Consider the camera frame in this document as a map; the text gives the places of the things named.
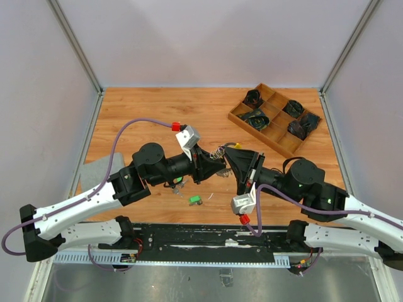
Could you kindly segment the rolled dark tie top-right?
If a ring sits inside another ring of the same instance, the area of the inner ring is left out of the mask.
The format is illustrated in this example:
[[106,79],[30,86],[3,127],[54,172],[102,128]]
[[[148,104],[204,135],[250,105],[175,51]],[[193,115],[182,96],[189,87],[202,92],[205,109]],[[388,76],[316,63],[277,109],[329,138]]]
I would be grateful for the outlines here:
[[283,111],[291,117],[297,119],[304,112],[304,107],[298,101],[290,99],[284,106]]

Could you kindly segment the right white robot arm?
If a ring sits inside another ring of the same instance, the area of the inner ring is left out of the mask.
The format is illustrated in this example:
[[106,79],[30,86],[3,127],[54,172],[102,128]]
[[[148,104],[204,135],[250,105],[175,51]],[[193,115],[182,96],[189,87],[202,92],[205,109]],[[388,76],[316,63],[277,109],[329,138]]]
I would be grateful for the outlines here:
[[224,158],[237,182],[232,211],[253,235],[259,237],[263,232],[261,194],[266,193],[298,206],[302,214],[317,222],[290,222],[285,243],[291,251],[304,247],[351,249],[402,270],[402,220],[326,182],[324,170],[313,162],[292,157],[277,171],[263,167],[264,155],[232,147],[225,147]]

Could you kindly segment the rolled dark tie front-left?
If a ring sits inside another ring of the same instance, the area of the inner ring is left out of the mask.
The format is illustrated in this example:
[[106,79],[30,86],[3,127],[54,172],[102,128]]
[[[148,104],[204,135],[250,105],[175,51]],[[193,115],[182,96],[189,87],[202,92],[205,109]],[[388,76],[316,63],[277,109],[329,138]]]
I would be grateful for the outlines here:
[[254,109],[247,113],[237,115],[242,121],[245,121],[249,126],[257,131],[264,130],[270,124],[270,118],[261,110]]

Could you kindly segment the green tagged key lower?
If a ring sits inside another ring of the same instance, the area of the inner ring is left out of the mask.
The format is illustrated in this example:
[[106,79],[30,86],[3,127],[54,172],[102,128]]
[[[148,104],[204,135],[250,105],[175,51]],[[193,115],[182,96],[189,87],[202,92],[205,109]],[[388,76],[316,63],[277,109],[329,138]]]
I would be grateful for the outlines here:
[[190,206],[203,204],[202,198],[199,195],[192,196],[188,200]]

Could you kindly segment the grey felt pad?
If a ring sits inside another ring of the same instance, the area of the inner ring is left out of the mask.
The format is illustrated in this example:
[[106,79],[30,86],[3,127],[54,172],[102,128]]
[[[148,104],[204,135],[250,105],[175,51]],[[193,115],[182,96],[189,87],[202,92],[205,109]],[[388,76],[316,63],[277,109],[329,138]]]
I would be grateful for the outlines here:
[[[93,187],[96,187],[105,177],[108,168],[110,156],[102,157],[88,164],[84,164],[80,169],[80,188],[81,192],[85,192]],[[113,163],[110,174],[118,172],[125,167],[123,154],[114,153]]]

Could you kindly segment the rolled dark tie right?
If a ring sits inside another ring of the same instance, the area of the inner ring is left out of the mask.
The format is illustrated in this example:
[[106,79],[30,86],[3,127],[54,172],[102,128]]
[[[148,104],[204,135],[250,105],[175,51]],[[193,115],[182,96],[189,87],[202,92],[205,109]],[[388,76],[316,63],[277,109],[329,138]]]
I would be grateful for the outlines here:
[[300,120],[291,121],[287,131],[295,137],[305,140],[314,130],[317,129],[321,118],[313,113],[307,113]]

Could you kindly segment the rolled dark tie top-left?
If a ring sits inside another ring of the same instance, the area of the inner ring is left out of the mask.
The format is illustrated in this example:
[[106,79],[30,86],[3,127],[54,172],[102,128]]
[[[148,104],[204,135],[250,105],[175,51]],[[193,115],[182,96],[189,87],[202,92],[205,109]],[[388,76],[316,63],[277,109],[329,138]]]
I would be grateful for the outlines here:
[[258,89],[251,89],[247,92],[244,100],[242,101],[246,106],[256,109],[263,104],[261,93]]

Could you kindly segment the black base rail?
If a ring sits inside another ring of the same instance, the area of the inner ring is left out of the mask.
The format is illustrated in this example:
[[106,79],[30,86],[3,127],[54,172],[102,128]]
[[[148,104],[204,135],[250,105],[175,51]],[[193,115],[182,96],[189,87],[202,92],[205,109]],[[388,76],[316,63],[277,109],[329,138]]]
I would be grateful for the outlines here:
[[142,244],[139,259],[151,262],[198,264],[268,264],[276,253],[316,252],[288,238],[287,227],[265,226],[260,237],[239,225],[195,225],[134,223],[134,238],[117,243],[98,243],[99,249],[135,250]]

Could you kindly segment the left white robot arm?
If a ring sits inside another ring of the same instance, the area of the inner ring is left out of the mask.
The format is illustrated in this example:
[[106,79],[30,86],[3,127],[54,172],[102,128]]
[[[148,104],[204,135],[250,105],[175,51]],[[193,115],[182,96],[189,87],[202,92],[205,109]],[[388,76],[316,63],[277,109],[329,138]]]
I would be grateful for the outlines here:
[[213,159],[195,145],[189,153],[166,158],[158,143],[147,143],[132,155],[130,165],[88,191],[44,208],[20,208],[25,256],[28,262],[48,259],[58,251],[82,245],[102,249],[129,249],[136,240],[130,219],[118,216],[101,223],[86,218],[121,208],[150,196],[150,187],[174,187],[179,177],[196,184],[225,168],[224,159]]

